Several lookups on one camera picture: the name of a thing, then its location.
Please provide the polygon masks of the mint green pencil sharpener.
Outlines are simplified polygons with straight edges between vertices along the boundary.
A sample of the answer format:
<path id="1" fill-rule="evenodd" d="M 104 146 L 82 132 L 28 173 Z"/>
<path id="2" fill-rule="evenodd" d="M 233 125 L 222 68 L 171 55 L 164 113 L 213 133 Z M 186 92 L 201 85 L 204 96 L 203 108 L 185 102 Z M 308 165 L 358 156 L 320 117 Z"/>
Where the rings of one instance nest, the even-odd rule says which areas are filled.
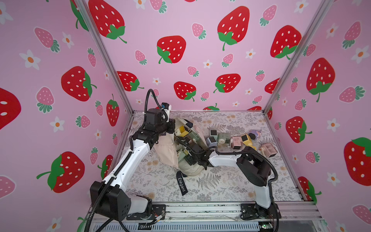
<path id="1" fill-rule="evenodd" d="M 210 137 L 213 137 L 215 140 L 218 138 L 218 132 L 217 130 L 211 129 L 209 130 Z"/>

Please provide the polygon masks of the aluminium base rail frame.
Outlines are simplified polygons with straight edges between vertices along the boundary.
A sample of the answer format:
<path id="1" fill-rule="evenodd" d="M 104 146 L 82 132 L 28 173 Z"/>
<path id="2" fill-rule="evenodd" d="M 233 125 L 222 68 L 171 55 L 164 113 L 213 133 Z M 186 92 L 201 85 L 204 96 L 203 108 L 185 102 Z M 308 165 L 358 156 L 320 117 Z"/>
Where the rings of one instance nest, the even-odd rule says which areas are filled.
<path id="1" fill-rule="evenodd" d="M 243 220 L 252 202 L 155 202 L 149 219 L 128 216 L 108 224 L 96 214 L 89 231 L 103 226 L 104 232 L 328 232 L 327 222 L 309 202 L 277 202 L 279 219 Z"/>

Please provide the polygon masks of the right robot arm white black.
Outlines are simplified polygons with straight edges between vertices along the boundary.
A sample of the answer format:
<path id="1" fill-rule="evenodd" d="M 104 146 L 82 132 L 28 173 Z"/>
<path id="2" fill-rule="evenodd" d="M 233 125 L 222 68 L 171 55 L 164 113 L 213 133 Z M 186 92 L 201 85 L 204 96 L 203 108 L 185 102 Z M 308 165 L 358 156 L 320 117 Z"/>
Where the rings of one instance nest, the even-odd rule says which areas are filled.
<path id="1" fill-rule="evenodd" d="M 198 164 L 205 170 L 217 166 L 234 167 L 254 185 L 255 203 L 241 206 L 242 220 L 275 219 L 278 221 L 281 218 L 272 193 L 272 183 L 278 180 L 278 173 L 264 155 L 252 147 L 245 147 L 241 151 L 221 152 L 215 146 L 202 149 L 195 143 L 188 144 L 180 137 L 176 137 L 175 140 L 186 148 L 188 152 L 186 161 L 189 165 Z"/>

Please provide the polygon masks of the purple pencil sharpener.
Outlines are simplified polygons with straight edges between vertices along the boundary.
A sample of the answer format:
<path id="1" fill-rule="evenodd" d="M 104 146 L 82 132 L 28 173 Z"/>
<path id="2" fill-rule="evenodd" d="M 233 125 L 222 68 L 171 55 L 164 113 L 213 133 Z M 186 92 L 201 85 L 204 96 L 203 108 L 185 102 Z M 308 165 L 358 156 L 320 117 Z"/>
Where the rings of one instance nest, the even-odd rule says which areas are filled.
<path id="1" fill-rule="evenodd" d="M 261 137 L 261 130 L 250 130 L 248 136 L 252 141 L 257 141 Z"/>

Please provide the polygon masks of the blue grey pencil sharpener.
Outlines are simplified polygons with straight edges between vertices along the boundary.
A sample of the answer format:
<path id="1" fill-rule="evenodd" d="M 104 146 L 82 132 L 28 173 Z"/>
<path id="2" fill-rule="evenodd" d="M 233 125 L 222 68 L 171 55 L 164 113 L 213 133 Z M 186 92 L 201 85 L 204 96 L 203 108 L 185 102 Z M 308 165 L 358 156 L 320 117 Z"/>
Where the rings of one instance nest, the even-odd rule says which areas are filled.
<path id="1" fill-rule="evenodd" d="M 214 138 L 214 137 L 212 137 L 212 136 L 210 136 L 210 137 L 208 137 L 207 139 L 206 139 L 206 144 L 207 144 L 207 146 L 210 148 L 210 147 L 217 147 L 218 146 L 218 142 L 217 142 L 217 140 Z"/>

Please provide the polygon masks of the cream canvas tote bag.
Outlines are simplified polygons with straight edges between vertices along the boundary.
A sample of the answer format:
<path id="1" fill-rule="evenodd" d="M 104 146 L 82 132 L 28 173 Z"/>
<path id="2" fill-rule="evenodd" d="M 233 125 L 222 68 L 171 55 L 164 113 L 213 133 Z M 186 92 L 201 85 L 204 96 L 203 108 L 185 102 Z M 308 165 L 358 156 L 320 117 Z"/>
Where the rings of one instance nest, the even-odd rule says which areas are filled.
<path id="1" fill-rule="evenodd" d="M 199 129 L 196 125 L 186 119 L 176 118 L 175 131 L 180 126 L 185 126 L 189 129 L 189 134 L 185 137 L 181 137 L 184 138 L 186 142 L 189 144 L 198 144 L 203 149 L 208 148 L 201 129 Z M 190 158 L 191 162 L 193 160 L 189 156 L 189 153 L 185 147 L 175 141 L 176 137 L 178 136 L 175 135 L 175 132 L 173 134 L 165 133 L 161 135 L 158 139 L 158 142 L 155 143 L 154 149 L 162 163 L 177 169 L 176 180 L 181 194 L 184 196 L 188 193 L 184 178 L 198 175 L 204 169 L 204 167 L 198 165 L 197 163 L 190 165 L 187 162 L 187 158 Z"/>

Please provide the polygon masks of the grey green pencil sharpener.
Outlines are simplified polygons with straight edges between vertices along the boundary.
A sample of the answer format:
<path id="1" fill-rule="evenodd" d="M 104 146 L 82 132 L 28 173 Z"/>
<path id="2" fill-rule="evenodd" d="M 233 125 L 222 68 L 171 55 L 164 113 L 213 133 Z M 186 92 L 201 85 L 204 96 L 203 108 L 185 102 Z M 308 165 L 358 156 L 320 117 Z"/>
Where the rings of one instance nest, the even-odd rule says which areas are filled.
<path id="1" fill-rule="evenodd" d="M 221 132 L 217 136 L 217 142 L 220 145 L 227 145 L 229 146 L 231 144 L 231 135 L 226 132 Z"/>

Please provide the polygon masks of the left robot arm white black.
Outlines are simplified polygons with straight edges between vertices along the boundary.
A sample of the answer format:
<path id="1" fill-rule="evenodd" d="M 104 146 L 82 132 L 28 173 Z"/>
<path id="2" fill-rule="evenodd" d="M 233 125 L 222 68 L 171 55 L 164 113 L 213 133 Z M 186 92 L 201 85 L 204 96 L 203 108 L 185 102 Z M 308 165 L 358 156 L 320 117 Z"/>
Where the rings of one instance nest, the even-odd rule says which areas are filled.
<path id="1" fill-rule="evenodd" d="M 130 137 L 130 147 L 117 166 L 102 182 L 95 181 L 90 187 L 92 208 L 86 220 L 85 232 L 90 230 L 95 214 L 108 218 L 97 229 L 100 232 L 111 221 L 122 223 L 127 216 L 150 218 L 153 213 L 152 200 L 144 196 L 128 196 L 127 185 L 141 160 L 164 133 L 174 133 L 175 120 L 169 119 L 158 125 L 145 124 Z"/>

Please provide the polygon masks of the pink pencil sharpener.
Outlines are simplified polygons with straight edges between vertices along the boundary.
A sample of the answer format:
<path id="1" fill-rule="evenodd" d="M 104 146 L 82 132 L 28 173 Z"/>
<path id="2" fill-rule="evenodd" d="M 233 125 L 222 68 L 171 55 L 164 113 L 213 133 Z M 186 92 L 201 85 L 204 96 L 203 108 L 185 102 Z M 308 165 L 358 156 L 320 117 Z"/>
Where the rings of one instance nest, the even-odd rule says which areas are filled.
<path id="1" fill-rule="evenodd" d="M 262 155 L 264 155 L 267 158 L 274 157 L 278 153 L 277 149 L 273 146 L 272 143 L 262 144 L 259 150 L 262 153 Z"/>
<path id="2" fill-rule="evenodd" d="M 243 146 L 242 138 L 239 136 L 233 136 L 231 138 L 231 148 L 233 150 L 240 150 Z"/>

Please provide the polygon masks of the yellow pencil sharpener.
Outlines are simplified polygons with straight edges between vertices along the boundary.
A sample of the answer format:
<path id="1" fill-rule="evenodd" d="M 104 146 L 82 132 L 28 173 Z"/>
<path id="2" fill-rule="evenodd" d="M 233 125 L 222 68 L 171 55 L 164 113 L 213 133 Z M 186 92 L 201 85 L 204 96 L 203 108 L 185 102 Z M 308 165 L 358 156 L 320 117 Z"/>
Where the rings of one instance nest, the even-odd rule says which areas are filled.
<path id="1" fill-rule="evenodd" d="M 250 136 L 248 134 L 245 134 L 241 137 L 242 139 L 242 143 L 246 146 L 246 147 L 251 147 L 253 148 L 255 151 L 257 151 L 257 148 L 253 145 L 253 142 L 252 142 L 252 139 L 250 138 Z"/>
<path id="2" fill-rule="evenodd" d="M 185 137 L 189 134 L 189 129 L 185 126 L 180 126 L 176 129 L 175 135 L 178 137 Z"/>

